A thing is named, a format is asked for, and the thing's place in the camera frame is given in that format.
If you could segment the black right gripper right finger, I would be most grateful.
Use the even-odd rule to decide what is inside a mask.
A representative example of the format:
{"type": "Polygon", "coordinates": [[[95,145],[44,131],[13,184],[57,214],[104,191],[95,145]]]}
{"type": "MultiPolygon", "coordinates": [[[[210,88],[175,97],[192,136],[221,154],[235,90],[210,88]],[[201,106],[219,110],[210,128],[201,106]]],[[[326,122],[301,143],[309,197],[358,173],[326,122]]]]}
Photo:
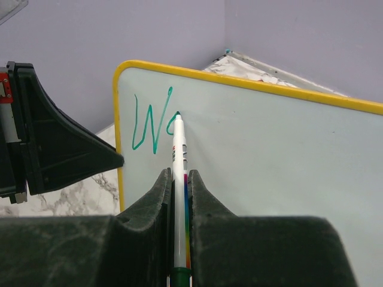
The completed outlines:
{"type": "Polygon", "coordinates": [[[193,286],[356,286],[341,238],[316,216],[237,216],[189,174],[193,286]]]}

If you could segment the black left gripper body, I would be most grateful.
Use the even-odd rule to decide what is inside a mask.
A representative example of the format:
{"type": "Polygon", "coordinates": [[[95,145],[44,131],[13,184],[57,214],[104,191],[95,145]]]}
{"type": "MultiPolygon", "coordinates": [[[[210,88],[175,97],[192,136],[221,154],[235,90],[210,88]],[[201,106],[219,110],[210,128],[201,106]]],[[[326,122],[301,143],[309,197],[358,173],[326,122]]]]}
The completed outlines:
{"type": "Polygon", "coordinates": [[[27,201],[27,183],[21,145],[26,130],[16,85],[16,63],[1,67],[1,197],[10,203],[27,201]]]}

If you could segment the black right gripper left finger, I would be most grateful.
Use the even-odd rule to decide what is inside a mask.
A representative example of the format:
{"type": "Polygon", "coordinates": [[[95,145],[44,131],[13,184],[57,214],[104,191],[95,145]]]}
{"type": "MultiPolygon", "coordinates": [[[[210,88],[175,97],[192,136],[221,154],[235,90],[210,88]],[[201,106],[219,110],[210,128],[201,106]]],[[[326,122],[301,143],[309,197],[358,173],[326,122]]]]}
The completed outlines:
{"type": "Polygon", "coordinates": [[[171,171],[112,216],[1,219],[2,286],[165,286],[171,171]]]}

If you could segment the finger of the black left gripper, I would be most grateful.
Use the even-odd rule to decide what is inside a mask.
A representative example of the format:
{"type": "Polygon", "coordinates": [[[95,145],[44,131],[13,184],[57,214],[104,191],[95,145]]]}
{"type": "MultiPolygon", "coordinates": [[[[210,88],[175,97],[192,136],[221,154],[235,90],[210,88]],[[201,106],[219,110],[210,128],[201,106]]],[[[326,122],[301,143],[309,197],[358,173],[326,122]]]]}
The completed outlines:
{"type": "Polygon", "coordinates": [[[32,195],[56,191],[124,163],[116,149],[61,111],[33,65],[14,63],[26,141],[21,144],[32,195]]]}

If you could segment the white green whiteboard marker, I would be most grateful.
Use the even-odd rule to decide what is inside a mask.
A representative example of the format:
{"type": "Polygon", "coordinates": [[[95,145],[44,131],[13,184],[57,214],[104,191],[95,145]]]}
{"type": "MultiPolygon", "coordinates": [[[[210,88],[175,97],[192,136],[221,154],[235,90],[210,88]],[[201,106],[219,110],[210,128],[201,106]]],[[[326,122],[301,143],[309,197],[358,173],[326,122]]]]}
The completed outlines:
{"type": "Polygon", "coordinates": [[[189,286],[191,276],[187,144],[183,118],[173,120],[172,189],[174,196],[174,261],[171,286],[189,286]]]}

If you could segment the yellow framed whiteboard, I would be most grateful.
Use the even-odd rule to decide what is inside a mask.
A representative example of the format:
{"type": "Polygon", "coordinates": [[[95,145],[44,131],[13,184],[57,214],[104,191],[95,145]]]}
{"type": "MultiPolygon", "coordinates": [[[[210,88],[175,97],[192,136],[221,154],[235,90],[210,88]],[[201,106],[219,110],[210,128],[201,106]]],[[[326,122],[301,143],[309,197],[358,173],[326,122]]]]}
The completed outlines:
{"type": "Polygon", "coordinates": [[[382,105],[141,60],[113,77],[120,207],[172,164],[172,118],[188,168],[237,215],[314,215],[341,235],[360,286],[382,285],[382,105]]]}

